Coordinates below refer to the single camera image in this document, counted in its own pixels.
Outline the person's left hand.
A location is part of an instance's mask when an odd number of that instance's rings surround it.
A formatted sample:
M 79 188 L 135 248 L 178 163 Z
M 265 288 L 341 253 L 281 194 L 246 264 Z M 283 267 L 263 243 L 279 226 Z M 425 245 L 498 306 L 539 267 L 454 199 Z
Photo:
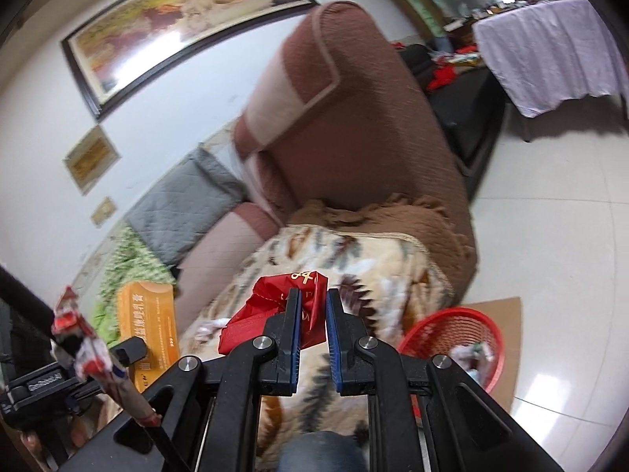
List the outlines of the person's left hand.
M 57 430 L 60 432 L 68 456 L 72 457 L 79 448 L 93 439 L 96 433 L 103 430 L 105 425 L 108 425 L 120 412 L 120 406 L 113 402 L 111 397 L 98 394 L 93 398 L 91 406 L 82 415 L 58 422 Z M 37 433 L 34 431 L 21 433 L 20 440 L 43 471 L 57 471 L 59 468 L 57 461 L 52 457 L 48 448 L 42 445 Z

